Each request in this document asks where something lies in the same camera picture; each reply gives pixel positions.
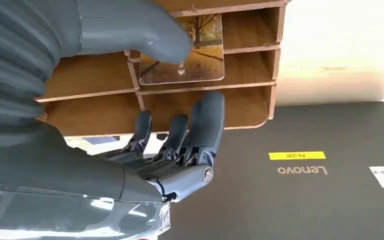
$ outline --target wooden shelf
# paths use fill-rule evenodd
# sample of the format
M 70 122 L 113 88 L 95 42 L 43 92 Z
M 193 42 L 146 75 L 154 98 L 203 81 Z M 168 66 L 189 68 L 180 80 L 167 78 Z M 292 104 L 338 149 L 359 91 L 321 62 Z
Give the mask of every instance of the wooden shelf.
M 260 10 L 223 13 L 224 54 L 276 50 L 273 29 L 266 23 Z
M 225 129 L 257 128 L 272 119 L 285 5 L 289 0 L 155 0 L 174 17 L 222 13 L 225 77 L 219 81 L 140 85 L 140 52 L 125 50 L 61 59 L 46 83 L 46 114 L 39 117 L 66 136 L 132 134 L 141 110 L 153 132 L 189 115 L 207 91 L 225 98 Z
M 271 89 L 271 86 L 221 90 L 226 107 L 225 129 L 257 128 L 266 122 L 268 111 L 263 88 Z M 189 116 L 194 103 L 205 94 L 206 91 L 192 91 L 143 96 L 145 108 L 152 113 L 152 130 L 168 131 L 170 120 L 177 114 Z
M 141 111 L 134 93 L 50 102 L 45 121 L 64 136 L 113 136 L 133 133 Z
M 265 53 L 248 52 L 224 56 L 225 76 L 218 81 L 160 85 L 141 85 L 140 95 L 179 93 L 201 90 L 234 89 L 274 85 Z
M 88 98 L 135 91 L 123 52 L 61 59 L 38 102 Z
M 285 6 L 290 0 L 154 0 L 173 17 L 229 13 Z

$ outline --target card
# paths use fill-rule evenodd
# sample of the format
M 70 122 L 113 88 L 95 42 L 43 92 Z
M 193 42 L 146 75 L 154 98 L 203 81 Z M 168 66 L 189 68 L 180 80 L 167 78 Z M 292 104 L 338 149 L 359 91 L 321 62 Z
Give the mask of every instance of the card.
M 222 15 L 176 18 L 193 40 L 193 48 L 179 64 L 156 61 L 141 54 L 139 82 L 142 85 L 218 81 L 225 77 Z

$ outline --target robotic finger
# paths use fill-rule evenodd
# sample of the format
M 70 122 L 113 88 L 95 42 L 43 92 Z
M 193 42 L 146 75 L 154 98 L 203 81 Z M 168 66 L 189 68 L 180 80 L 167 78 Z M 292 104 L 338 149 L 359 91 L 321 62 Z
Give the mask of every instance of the robotic finger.
M 185 122 L 180 125 L 182 118 L 175 117 L 165 146 L 151 163 L 136 169 L 160 191 L 165 202 L 180 202 L 212 181 L 225 125 L 225 99 L 220 92 L 209 92 L 195 103 L 190 130 L 177 153 L 181 130 L 186 126 Z

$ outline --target robotic hand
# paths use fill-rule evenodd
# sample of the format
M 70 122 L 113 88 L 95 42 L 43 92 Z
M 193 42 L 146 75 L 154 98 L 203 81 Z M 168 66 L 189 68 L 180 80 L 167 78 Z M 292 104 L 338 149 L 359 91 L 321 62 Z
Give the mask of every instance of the robotic hand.
M 207 185 L 224 128 L 210 92 L 173 118 L 159 153 L 144 159 L 144 111 L 120 150 L 87 155 L 35 120 L 60 58 L 137 50 L 181 62 L 190 37 L 150 0 L 0 0 L 0 239 L 140 239 L 170 226 L 169 206 Z

